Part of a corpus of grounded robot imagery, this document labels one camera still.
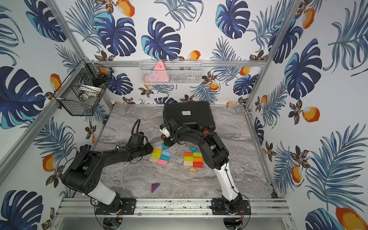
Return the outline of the orange rectangular block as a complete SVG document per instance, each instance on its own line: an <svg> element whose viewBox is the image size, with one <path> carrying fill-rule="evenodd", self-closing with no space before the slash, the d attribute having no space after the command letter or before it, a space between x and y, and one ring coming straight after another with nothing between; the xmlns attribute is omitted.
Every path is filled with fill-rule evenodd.
<svg viewBox="0 0 368 230"><path fill-rule="evenodd" d="M186 157L193 157L193 153L191 153L191 152L185 152L184 153L184 157L186 158Z"/></svg>

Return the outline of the natural wood rectangular block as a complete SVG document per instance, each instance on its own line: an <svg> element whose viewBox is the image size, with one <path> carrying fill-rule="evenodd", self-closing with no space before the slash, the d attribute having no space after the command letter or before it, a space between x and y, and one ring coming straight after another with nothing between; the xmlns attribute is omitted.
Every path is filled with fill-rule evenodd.
<svg viewBox="0 0 368 230"><path fill-rule="evenodd" d="M194 162L184 161L184 166L185 166L185 167L193 167L193 163L194 163Z"/></svg>

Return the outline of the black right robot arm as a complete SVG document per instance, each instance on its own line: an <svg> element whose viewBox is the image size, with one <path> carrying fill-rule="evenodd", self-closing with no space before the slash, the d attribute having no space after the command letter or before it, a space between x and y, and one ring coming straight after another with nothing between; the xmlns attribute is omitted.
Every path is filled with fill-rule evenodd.
<svg viewBox="0 0 368 230"><path fill-rule="evenodd" d="M196 145L205 164L211 168L219 181L225 210L235 213L242 204L242 195L233 180L229 151L216 132L203 133L186 125L179 125L174 119L160 125L162 138L166 146L171 147L179 141Z"/></svg>

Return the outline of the natural wood slanted block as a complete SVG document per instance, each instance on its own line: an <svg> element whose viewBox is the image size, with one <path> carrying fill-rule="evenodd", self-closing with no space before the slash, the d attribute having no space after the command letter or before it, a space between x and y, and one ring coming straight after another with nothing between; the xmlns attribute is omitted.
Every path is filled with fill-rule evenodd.
<svg viewBox="0 0 368 230"><path fill-rule="evenodd" d="M156 158L156 157L153 157L153 156L151 156L149 158L149 162L151 162L151 163L157 163L158 161L159 161L159 158Z"/></svg>

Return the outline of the light blue rectangular block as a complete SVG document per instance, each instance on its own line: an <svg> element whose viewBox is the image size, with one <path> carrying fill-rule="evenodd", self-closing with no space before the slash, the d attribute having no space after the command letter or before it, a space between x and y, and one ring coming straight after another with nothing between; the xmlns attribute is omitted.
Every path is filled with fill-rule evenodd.
<svg viewBox="0 0 368 230"><path fill-rule="evenodd" d="M162 151L162 155L171 157L171 153L165 150Z"/></svg>

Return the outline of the lime green rectangular block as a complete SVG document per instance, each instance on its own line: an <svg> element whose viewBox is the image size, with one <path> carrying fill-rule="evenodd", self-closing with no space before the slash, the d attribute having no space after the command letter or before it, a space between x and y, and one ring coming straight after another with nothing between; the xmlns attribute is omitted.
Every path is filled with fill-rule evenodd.
<svg viewBox="0 0 368 230"><path fill-rule="evenodd" d="M194 152L193 153L193 157L195 157L195 158L202 158L203 156L202 156L202 154L200 152Z"/></svg>

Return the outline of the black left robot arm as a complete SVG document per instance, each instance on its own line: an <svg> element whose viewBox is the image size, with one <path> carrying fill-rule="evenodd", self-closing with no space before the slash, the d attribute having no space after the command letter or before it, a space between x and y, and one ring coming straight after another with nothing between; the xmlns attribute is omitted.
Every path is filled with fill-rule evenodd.
<svg viewBox="0 0 368 230"><path fill-rule="evenodd" d="M115 213L122 207L120 195L101 182L103 169L113 164L130 162L149 155L152 151L153 147L143 132L132 134L124 147L117 146L107 151L80 151L61 176L61 181L67 187L104 204Z"/></svg>

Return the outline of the yellow square block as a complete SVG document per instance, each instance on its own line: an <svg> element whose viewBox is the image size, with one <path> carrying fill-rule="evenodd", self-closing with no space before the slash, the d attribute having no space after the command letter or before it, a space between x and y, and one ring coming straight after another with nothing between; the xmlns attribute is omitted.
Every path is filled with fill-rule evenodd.
<svg viewBox="0 0 368 230"><path fill-rule="evenodd" d="M161 149L153 149L152 153L161 154L162 153L162 150Z"/></svg>

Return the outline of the orange square block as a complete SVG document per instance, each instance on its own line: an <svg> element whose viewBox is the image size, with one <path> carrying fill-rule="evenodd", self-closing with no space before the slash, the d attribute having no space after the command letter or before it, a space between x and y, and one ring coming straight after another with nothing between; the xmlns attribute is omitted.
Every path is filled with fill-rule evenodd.
<svg viewBox="0 0 368 230"><path fill-rule="evenodd" d="M194 162L197 162L197 163L202 163L203 162L203 158L201 157L194 157Z"/></svg>

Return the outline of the red rectangular block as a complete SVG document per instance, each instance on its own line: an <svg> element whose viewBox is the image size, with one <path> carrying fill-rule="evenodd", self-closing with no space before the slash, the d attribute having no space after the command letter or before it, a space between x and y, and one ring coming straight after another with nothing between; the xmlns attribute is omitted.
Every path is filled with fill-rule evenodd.
<svg viewBox="0 0 368 230"><path fill-rule="evenodd" d="M193 167L194 168L203 168L203 163L202 162L193 162Z"/></svg>

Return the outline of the teal rectangular block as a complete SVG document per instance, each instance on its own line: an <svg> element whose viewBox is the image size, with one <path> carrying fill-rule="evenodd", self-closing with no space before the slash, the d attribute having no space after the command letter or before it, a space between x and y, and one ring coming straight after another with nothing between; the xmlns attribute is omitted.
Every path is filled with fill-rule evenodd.
<svg viewBox="0 0 368 230"><path fill-rule="evenodd" d="M170 156L161 155L160 159L163 160L163 161L169 162L170 161Z"/></svg>

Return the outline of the natural wood triangle block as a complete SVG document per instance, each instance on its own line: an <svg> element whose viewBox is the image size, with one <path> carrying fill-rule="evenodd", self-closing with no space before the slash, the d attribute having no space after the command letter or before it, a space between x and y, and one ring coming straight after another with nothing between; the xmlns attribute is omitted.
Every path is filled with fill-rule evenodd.
<svg viewBox="0 0 368 230"><path fill-rule="evenodd" d="M197 173L197 170L195 169L195 167L191 167L189 170L188 170L189 173Z"/></svg>

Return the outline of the purple triangle block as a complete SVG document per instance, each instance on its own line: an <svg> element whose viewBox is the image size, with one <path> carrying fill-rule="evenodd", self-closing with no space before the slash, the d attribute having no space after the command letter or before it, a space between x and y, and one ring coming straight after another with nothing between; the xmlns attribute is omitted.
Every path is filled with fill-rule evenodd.
<svg viewBox="0 0 368 230"><path fill-rule="evenodd" d="M160 183L154 183L151 185L151 192L155 192L157 188L160 186Z"/></svg>

